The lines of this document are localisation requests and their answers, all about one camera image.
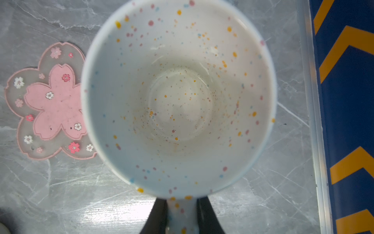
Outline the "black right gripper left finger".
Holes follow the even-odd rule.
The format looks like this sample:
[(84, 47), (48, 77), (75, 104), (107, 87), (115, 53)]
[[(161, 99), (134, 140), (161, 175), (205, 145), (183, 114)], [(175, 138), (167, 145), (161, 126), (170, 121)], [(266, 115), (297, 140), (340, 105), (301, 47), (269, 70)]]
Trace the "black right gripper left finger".
[(167, 201), (164, 199), (156, 199), (150, 215), (140, 234), (165, 234), (167, 221)]

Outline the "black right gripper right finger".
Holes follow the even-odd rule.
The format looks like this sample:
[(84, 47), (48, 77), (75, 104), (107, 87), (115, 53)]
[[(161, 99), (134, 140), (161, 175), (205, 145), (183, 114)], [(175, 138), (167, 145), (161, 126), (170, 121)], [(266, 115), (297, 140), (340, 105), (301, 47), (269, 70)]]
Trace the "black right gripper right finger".
[(197, 200), (199, 234), (225, 234), (208, 197)]

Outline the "white mug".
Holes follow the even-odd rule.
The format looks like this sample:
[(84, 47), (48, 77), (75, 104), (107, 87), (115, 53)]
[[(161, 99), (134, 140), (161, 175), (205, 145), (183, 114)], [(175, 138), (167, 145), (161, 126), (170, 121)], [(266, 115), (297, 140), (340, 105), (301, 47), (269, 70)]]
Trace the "white mug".
[(103, 162), (164, 199), (166, 234), (199, 234), (197, 200), (253, 166), (277, 108), (274, 64), (226, 1), (129, 1), (87, 53), (81, 103)]

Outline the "pink flower coaster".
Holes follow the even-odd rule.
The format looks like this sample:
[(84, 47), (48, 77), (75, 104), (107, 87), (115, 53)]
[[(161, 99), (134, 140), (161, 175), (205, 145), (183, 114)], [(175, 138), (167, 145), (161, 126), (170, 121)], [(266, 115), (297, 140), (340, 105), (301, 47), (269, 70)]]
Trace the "pink flower coaster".
[(85, 56), (75, 45), (49, 46), (36, 68), (15, 72), (7, 81), (5, 100), (20, 117), (20, 151), (33, 160), (47, 160), (60, 152), (76, 160), (96, 156), (80, 101)]

